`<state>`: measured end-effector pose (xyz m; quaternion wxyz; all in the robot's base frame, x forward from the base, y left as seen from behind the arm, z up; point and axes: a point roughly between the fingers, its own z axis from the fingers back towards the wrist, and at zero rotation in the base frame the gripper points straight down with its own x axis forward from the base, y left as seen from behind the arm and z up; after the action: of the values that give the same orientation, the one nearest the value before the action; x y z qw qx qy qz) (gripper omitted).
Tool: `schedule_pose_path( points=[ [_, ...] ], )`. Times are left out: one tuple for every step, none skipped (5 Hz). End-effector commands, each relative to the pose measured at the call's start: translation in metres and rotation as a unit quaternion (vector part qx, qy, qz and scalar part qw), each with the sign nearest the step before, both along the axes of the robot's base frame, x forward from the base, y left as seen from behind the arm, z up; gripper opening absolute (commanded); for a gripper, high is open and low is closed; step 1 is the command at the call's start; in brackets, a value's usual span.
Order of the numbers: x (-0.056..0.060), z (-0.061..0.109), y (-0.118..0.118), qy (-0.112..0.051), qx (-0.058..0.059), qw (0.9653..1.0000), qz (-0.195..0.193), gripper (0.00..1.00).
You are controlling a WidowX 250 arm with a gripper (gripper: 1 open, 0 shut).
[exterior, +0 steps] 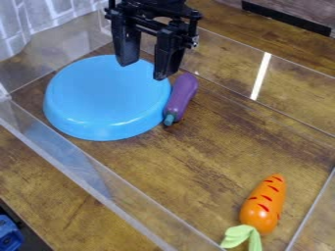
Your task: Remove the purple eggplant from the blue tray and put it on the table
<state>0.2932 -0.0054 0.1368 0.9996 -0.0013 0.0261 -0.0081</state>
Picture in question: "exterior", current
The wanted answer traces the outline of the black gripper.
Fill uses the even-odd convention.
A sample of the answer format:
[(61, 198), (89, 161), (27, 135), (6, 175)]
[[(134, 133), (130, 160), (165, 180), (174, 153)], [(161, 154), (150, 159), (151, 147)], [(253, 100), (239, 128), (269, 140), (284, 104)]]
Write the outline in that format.
[(154, 79), (163, 80), (174, 75), (186, 48), (199, 43), (201, 12), (187, 6), (186, 0), (109, 0), (105, 17), (111, 20), (119, 65), (126, 67), (139, 61), (142, 32), (146, 32), (158, 37)]

